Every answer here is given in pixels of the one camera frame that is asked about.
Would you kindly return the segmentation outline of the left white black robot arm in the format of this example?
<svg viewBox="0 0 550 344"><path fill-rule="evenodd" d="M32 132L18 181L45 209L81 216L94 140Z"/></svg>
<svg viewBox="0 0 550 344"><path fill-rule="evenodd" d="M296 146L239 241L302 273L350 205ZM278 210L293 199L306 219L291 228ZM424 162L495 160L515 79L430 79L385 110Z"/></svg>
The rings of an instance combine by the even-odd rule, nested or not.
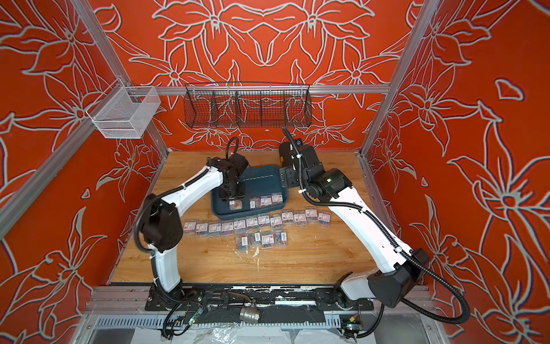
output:
<svg viewBox="0 0 550 344"><path fill-rule="evenodd" d="M133 229L136 247L150 256L153 283L164 301L182 304L195 298L195 292L181 294L177 247L183 237L182 216L198 200L214 189L224 202L236 202L245 196L240 181L249 162L238 153L239 139L233 137L224 158L208 158L193 177L174 189L146 197Z"/></svg>

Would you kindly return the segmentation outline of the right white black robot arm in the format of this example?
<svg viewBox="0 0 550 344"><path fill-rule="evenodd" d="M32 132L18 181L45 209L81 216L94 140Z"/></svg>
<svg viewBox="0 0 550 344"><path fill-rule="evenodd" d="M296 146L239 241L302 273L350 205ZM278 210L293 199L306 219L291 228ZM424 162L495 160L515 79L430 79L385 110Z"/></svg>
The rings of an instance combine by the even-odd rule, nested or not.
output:
<svg viewBox="0 0 550 344"><path fill-rule="evenodd" d="M374 298L384 308L402 303L440 323L460 325L468 321L471 308L467 300L450 282L429 269L428 254L423 249L412 249L393 234L341 170L325 170L312 146L299 143L287 128L282 132L289 145L289 152L282 157L284 171L292 174L288 186L296 188L310 205L326 207L336 214L365 246L378 268L371 274L351 273L343 277L339 282L341 293L348 300ZM438 315L406 298L426 275L455 297L461 308L458 315Z"/></svg>

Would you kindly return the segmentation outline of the twelfth removed paper clip box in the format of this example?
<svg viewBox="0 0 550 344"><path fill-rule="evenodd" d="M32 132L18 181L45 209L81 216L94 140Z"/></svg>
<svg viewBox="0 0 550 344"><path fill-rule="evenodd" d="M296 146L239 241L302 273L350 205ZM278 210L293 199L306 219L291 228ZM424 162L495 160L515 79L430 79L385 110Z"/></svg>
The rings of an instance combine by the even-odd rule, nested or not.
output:
<svg viewBox="0 0 550 344"><path fill-rule="evenodd" d="M209 236L209 222L197 222L196 223L196 236L207 237Z"/></svg>

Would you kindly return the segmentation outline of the eleventh removed paper clip box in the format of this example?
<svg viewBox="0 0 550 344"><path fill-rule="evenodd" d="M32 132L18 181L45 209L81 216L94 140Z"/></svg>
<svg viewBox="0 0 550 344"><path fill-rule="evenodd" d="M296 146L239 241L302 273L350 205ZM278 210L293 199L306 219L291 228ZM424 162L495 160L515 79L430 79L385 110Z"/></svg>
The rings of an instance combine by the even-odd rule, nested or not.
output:
<svg viewBox="0 0 550 344"><path fill-rule="evenodd" d="M197 225L197 221L195 219L185 221L183 223L183 234L185 236L195 235L196 225Z"/></svg>

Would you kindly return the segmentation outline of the second row clip box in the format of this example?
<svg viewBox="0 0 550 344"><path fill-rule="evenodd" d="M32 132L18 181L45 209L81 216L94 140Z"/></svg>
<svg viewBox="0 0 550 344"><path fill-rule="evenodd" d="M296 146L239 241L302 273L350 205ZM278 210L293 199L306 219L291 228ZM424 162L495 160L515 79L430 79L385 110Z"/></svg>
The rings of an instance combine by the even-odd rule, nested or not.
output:
<svg viewBox="0 0 550 344"><path fill-rule="evenodd" d="M249 232L247 237L250 248L262 246L262 234L260 231Z"/></svg>
<svg viewBox="0 0 550 344"><path fill-rule="evenodd" d="M237 252L246 252L249 250L249 239L247 234L238 234L235 236L235 239Z"/></svg>

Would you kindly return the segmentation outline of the blue plastic storage tray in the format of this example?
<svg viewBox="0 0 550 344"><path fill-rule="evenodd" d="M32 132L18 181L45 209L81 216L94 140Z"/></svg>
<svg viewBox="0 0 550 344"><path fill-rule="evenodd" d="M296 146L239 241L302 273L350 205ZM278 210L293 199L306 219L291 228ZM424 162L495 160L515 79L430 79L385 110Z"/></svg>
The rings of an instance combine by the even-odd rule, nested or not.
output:
<svg viewBox="0 0 550 344"><path fill-rule="evenodd" d="M219 198L220 189L211 191L211 211L220 220L232 220L256 216L260 213L282 210L289 201L289 192L282 186L279 167L275 165L248 167L241 175L239 182L245 186L245 197L241 200L242 208L231 210L228 201ZM251 208L253 198L281 194L282 203L270 206Z"/></svg>

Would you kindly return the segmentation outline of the paper clip box tray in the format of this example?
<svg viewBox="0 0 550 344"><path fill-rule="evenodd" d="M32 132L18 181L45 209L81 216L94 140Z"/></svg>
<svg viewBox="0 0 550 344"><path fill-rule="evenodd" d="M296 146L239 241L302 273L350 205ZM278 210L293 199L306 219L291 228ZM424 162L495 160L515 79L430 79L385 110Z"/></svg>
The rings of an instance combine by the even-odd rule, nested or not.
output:
<svg viewBox="0 0 550 344"><path fill-rule="evenodd" d="M276 246L275 235L273 232L262 232L261 240L263 249L270 249Z"/></svg>

